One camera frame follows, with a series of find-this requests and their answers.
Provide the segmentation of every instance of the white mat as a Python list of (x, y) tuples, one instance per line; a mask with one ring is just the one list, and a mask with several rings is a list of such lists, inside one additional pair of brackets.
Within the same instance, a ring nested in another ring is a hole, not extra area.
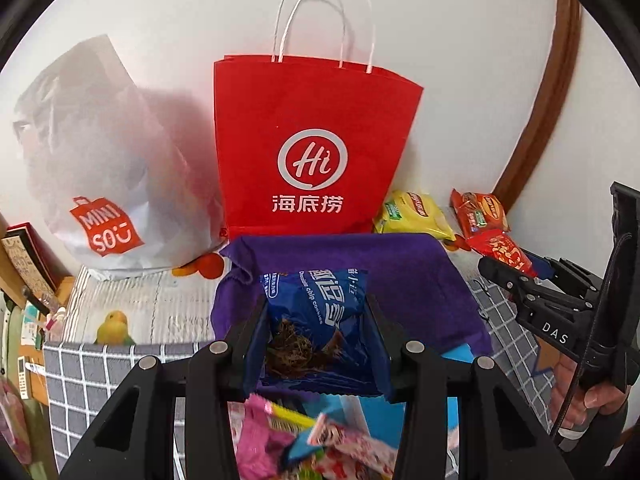
[[(223, 276), (229, 267), (225, 258)], [(199, 272), (175, 277), (167, 270), (102, 282), (83, 267), (68, 302), (62, 341), (93, 343), (112, 310), (126, 314), (129, 335), (137, 344), (212, 340), (209, 315), (221, 279), (206, 280)]]

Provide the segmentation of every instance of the purple cloth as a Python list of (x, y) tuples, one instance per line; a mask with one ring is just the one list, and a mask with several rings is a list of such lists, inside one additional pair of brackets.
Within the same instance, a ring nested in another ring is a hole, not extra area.
[(468, 343), (491, 355), (478, 304), (442, 245), (427, 234), (240, 237), (220, 251), (233, 266), (211, 312), (217, 338), (245, 320), (264, 293), (261, 274), (315, 269), (366, 269), (367, 293), (411, 338), (443, 353)]

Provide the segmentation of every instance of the paper bag handle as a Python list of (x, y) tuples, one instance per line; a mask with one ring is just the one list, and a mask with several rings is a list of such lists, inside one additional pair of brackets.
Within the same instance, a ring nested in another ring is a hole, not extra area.
[[(278, 26), (280, 25), (280, 15), (282, 13), (282, 6), (284, 5), (284, 0), (280, 0), (280, 6), (278, 6), (278, 14), (276, 15), (276, 24), (273, 27), (273, 50), (271, 52), (271, 62), (276, 61), (276, 44), (278, 42)], [(347, 29), (346, 19), (344, 17), (344, 5), (342, 4), (342, 0), (338, 0), (338, 5), (340, 6), (340, 16), (342, 17), (342, 42), (340, 43), (340, 63), (338, 65), (339, 68), (342, 68), (342, 62), (344, 58), (344, 36)]]
[[(366, 1), (367, 1), (367, 4), (369, 5), (369, 16), (371, 21), (371, 50), (369, 51), (369, 62), (367, 63), (367, 74), (370, 74), (371, 70), (373, 69), (373, 51), (376, 47), (376, 24), (373, 21), (373, 8), (371, 5), (371, 0), (366, 0)], [(278, 54), (278, 63), (282, 63), (282, 57), (284, 55), (284, 45), (285, 45), (285, 42), (287, 41), (287, 34), (289, 33), (289, 27), (291, 25), (291, 22), (293, 21), (293, 16), (298, 10), (298, 7), (300, 6), (301, 2), (302, 0), (297, 0), (296, 5), (293, 7), (293, 10), (289, 15), (287, 25), (284, 28), (282, 40), (280, 41), (280, 52)]]

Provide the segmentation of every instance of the pink candy wrapper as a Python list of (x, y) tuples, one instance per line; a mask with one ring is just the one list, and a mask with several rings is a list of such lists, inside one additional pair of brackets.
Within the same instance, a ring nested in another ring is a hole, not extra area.
[(263, 410), (228, 403), (231, 440), (242, 480), (267, 480), (278, 474), (280, 457), (295, 435), (272, 430)]
[(338, 424), (324, 413), (318, 416), (306, 443), (333, 447), (384, 476), (393, 476), (396, 467), (397, 449), (361, 431)]

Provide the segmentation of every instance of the white wall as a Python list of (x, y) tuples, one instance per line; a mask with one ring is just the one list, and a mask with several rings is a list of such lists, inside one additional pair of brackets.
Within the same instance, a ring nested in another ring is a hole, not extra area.
[[(513, 237), (537, 254), (603, 275), (612, 249), (614, 180), (640, 189), (640, 88), (585, 13), (574, 79), (558, 126), (509, 214)], [(640, 386), (627, 425), (640, 415)]]
[[(359, 0), (344, 0), (353, 59), (366, 60), (369, 25)], [(452, 186), (491, 190), (527, 122), (545, 66), (556, 0), (372, 0), (375, 64), (425, 87), (396, 185), (430, 190), (440, 203)], [(279, 0), (56, 0), (0, 73), (0, 212), (30, 221), (62, 263), (78, 264), (47, 233), (25, 187), (12, 110), (38, 72), (77, 42), (107, 33), (161, 121), (199, 131), (210, 144), (211, 63), (229, 53), (270, 50)], [(337, 57), (338, 14), (301, 8), (290, 53)], [(200, 150), (203, 171), (208, 160)], [(79, 170), (90, 160), (61, 160)]]

